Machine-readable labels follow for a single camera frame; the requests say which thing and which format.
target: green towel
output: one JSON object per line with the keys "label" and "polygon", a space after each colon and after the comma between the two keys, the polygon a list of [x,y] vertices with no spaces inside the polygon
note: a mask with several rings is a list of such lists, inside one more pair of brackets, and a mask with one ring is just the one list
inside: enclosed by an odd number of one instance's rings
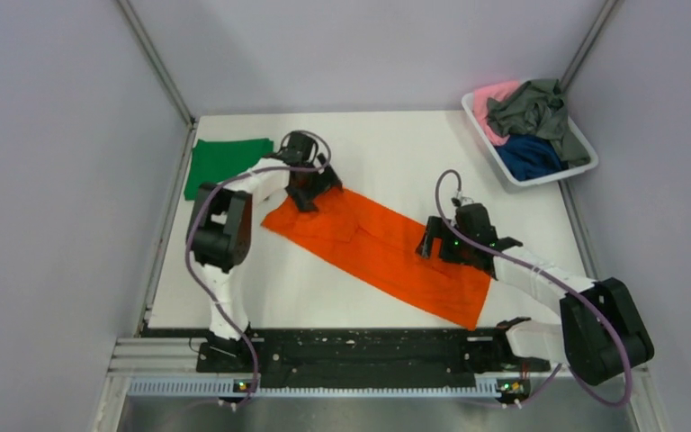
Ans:
{"label": "green towel", "polygon": [[192,164],[186,177],[184,199],[194,201],[197,188],[205,182],[218,183],[252,167],[263,156],[274,151],[268,138],[244,141],[197,140],[192,149]]}

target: white plastic basket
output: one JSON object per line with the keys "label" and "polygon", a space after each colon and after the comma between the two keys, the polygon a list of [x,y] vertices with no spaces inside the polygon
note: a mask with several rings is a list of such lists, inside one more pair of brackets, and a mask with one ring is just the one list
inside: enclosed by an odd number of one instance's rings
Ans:
{"label": "white plastic basket", "polygon": [[579,130],[579,128],[576,126],[576,123],[574,123],[573,120],[569,117],[568,118],[568,128],[569,128],[568,133],[572,133],[573,135],[575,135],[576,138],[579,140],[579,142],[587,149],[587,153],[589,154],[589,163],[587,163],[586,165],[569,168],[569,169],[560,171],[558,173],[545,175],[545,176],[538,177],[538,178],[532,178],[531,180],[525,180],[523,182],[515,179],[512,176],[512,174],[510,174],[510,170],[507,169],[507,166],[505,166],[505,163],[502,162],[502,158],[499,157],[499,153],[497,153],[497,150],[494,148],[494,145],[491,144],[491,141],[489,141],[489,138],[486,136],[486,133],[483,131],[483,128],[481,128],[481,126],[478,124],[478,121],[475,119],[475,116],[472,113],[473,97],[474,97],[473,93],[468,93],[465,96],[463,96],[462,97],[462,108],[464,108],[465,112],[467,113],[467,116],[470,117],[470,121],[472,122],[472,125],[475,127],[475,130],[478,132],[478,135],[480,136],[479,142],[482,142],[484,147],[486,147],[483,150],[483,153],[488,156],[488,160],[491,164],[491,168],[494,170],[494,173],[497,175],[497,178],[499,179],[499,181],[502,182],[502,186],[504,186],[505,190],[507,190],[509,192],[517,192],[517,191],[522,191],[522,190],[526,189],[526,187],[536,186],[538,184],[544,185],[545,183],[556,182],[556,181],[562,180],[564,178],[568,178],[571,176],[575,176],[577,174],[584,173],[584,172],[596,167],[597,164],[599,163],[599,159],[597,157],[597,152],[589,144],[589,141],[587,141],[587,137],[585,137],[584,134],[581,133],[581,130]]}

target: white tabletop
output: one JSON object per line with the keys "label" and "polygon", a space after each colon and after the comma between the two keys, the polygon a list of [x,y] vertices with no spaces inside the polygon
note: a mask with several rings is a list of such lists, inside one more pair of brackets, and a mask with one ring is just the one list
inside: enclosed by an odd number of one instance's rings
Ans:
{"label": "white tabletop", "polygon": [[[559,186],[505,192],[462,111],[209,116],[200,119],[197,138],[270,138],[278,147],[282,136],[297,129],[316,132],[327,140],[344,187],[423,224],[435,214],[437,177],[446,168],[459,170],[463,191],[486,205],[500,237],[519,239],[558,266],[584,274]],[[449,178],[442,188],[449,214],[454,187]],[[279,203],[283,193],[275,198]],[[184,268],[184,235],[192,207],[182,196],[149,317],[151,329],[207,328],[210,324],[208,298]],[[268,210],[261,209],[258,218],[254,215],[256,225]],[[252,245],[243,266],[248,267],[244,301],[254,327],[454,327],[259,226],[253,230]],[[541,304],[494,281],[479,326],[516,316],[559,322]]]}

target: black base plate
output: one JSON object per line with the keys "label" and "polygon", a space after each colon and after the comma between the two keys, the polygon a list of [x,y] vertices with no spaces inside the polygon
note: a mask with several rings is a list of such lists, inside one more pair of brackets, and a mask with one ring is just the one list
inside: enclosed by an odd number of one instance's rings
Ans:
{"label": "black base plate", "polygon": [[[514,357],[500,328],[251,329],[265,388],[471,387],[474,374],[550,369],[547,361]],[[247,352],[228,355],[200,346],[197,372],[250,373]]]}

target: orange cloth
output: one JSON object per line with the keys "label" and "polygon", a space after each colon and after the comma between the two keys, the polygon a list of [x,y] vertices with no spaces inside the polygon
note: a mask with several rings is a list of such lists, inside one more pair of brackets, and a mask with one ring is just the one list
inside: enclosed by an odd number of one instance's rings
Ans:
{"label": "orange cloth", "polygon": [[420,257],[415,249],[425,227],[358,193],[331,189],[314,203],[319,211],[301,213],[288,198],[263,226],[399,300],[475,328],[487,274],[441,261],[437,241],[433,257]]}

